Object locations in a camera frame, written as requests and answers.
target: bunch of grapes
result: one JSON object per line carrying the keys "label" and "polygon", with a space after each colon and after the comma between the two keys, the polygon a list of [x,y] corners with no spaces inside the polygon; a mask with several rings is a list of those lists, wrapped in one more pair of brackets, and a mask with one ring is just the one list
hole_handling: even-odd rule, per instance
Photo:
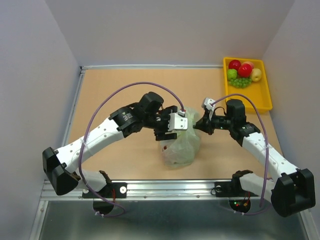
{"label": "bunch of grapes", "polygon": [[244,89],[252,83],[252,79],[249,77],[239,77],[236,79],[231,79],[228,84],[234,86],[237,89]]}

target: plastic bag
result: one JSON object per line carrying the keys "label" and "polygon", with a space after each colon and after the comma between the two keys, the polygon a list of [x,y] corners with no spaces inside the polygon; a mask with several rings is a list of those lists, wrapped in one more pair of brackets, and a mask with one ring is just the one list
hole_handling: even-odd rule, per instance
{"label": "plastic bag", "polygon": [[188,129],[177,131],[177,139],[159,142],[164,164],[170,167],[190,165],[200,149],[200,132],[193,125],[200,119],[199,113],[192,108],[185,108],[188,118]]}

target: yellow tray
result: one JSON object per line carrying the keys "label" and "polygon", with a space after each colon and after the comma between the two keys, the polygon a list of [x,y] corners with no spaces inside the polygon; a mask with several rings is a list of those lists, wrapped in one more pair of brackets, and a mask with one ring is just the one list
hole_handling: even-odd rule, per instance
{"label": "yellow tray", "polygon": [[[232,60],[239,60],[241,63],[250,61],[254,64],[254,67],[257,69],[260,69],[262,72],[262,78],[258,82],[252,82],[248,87],[246,88],[235,88],[234,86],[231,86],[228,84],[227,80],[227,70],[228,70],[228,65]],[[269,92],[269,87],[268,87],[268,81],[267,81],[267,76],[266,76],[266,71],[265,71],[265,66],[264,62],[262,60],[258,59],[246,59],[246,58],[235,58],[235,57],[225,57],[223,59],[223,71],[224,71],[224,86],[225,86],[225,94],[243,94],[247,96],[256,106],[258,109],[259,113],[265,113],[269,110],[272,109],[272,102],[271,102],[271,97],[270,97],[270,92]],[[247,112],[255,112],[254,108],[252,105],[243,97],[240,96],[233,96],[233,99],[240,99],[243,101],[243,104],[245,106],[245,110]]]}

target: wooden table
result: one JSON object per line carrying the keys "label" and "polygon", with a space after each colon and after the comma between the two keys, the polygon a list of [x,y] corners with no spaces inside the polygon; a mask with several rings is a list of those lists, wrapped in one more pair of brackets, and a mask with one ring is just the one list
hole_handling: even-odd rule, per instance
{"label": "wooden table", "polygon": [[[161,84],[179,96],[183,104],[204,111],[205,97],[218,99],[224,95],[222,69],[90,69],[86,70],[72,122],[69,142],[83,136],[88,122],[111,93],[129,83],[147,81]],[[178,102],[164,90],[151,85],[138,85],[114,96],[98,113],[92,127],[97,127],[118,108],[138,102],[143,94],[153,91],[164,99],[164,106]],[[261,129],[255,114],[247,113],[247,120]],[[262,115],[269,142],[281,151],[269,113]],[[201,148],[194,163],[181,168],[164,165],[159,143],[151,129],[143,129],[101,150],[88,159],[83,168],[104,170],[114,180],[167,179],[229,179],[237,170],[252,170],[263,175],[264,167],[234,141],[226,130],[216,130],[211,136],[202,133]]]}

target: white wall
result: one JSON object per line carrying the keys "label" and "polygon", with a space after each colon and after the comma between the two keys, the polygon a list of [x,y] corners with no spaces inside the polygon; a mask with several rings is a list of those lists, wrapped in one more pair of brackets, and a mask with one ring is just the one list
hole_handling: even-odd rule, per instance
{"label": "white wall", "polygon": [[264,54],[272,119],[284,155],[315,177],[320,230],[320,1],[296,0]]}
{"label": "white wall", "polygon": [[29,239],[42,151],[61,143],[79,66],[44,0],[0,7],[0,235]]}
{"label": "white wall", "polygon": [[46,0],[81,66],[262,58],[294,0]]}

